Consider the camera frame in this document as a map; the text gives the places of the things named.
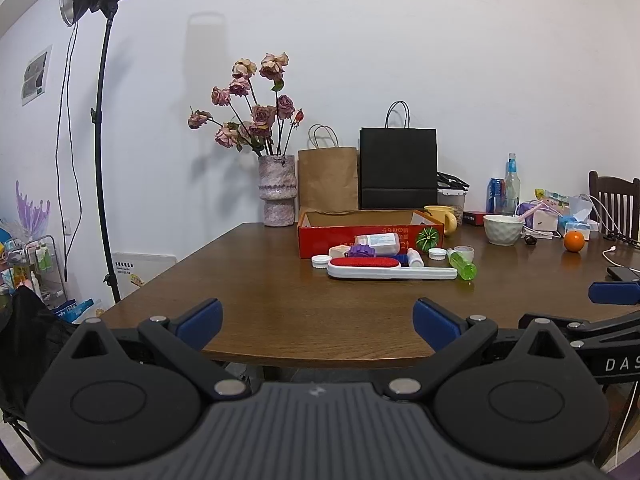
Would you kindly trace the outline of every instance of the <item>flower vase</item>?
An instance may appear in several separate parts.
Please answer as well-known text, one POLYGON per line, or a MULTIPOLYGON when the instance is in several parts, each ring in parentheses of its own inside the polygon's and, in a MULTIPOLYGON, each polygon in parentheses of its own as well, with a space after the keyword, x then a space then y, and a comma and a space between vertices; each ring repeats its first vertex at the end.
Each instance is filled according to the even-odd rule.
POLYGON ((293 199, 298 194, 293 155, 259 156, 258 179, 260 198, 264 200, 264 224, 292 225, 296 214, 293 199))

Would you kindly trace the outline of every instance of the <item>orange fruit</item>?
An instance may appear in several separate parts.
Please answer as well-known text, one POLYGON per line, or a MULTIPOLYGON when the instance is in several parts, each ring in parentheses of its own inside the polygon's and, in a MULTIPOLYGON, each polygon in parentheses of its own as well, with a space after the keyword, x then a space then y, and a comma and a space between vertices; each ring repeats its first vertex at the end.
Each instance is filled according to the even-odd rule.
POLYGON ((572 253, 578 253, 584 247, 584 236, 578 231, 569 231, 564 235, 564 248, 572 253))

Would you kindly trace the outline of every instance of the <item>wooden table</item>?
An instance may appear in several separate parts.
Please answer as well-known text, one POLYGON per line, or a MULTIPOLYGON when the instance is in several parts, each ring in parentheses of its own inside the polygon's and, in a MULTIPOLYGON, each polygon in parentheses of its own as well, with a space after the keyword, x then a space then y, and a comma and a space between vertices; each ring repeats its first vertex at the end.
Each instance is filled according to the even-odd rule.
MULTIPOLYGON (((176 317, 218 298, 224 322, 205 348, 212 359, 363 368, 409 366, 433 353, 412 326, 412 307, 423 296, 461 317, 484 314, 505 328, 516 327, 525 312, 600 320, 636 310, 588 299, 589 285, 607 273, 601 253, 613 245, 599 235, 575 254, 556 239, 493 246, 482 227, 464 225, 445 239, 445 247, 455 245, 475 249, 478 276, 472 282, 342 281, 298 258, 294 227, 242 224, 151 280, 103 319, 112 328, 133 327, 149 316, 176 317)), ((638 268, 640 251, 619 242, 613 259, 638 268)))

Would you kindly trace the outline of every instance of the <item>small white cup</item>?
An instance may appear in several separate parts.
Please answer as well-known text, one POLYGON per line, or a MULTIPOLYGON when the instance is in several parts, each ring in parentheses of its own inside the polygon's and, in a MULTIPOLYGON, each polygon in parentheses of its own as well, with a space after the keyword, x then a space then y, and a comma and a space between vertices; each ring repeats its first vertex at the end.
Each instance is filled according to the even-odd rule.
POLYGON ((472 262, 474 260, 474 248, 473 247, 469 247, 469 246, 466 246, 466 245, 456 245, 453 248, 453 250, 459 252, 460 254, 462 254, 462 257, 468 262, 472 262))

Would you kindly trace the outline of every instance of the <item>soda can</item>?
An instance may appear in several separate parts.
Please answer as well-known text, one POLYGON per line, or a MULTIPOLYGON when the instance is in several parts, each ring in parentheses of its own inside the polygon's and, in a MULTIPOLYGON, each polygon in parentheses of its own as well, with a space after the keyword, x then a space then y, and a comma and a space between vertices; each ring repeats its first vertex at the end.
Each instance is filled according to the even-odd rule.
POLYGON ((486 211, 495 211, 495 202, 505 195, 506 183, 503 178, 492 178, 486 187, 486 211))

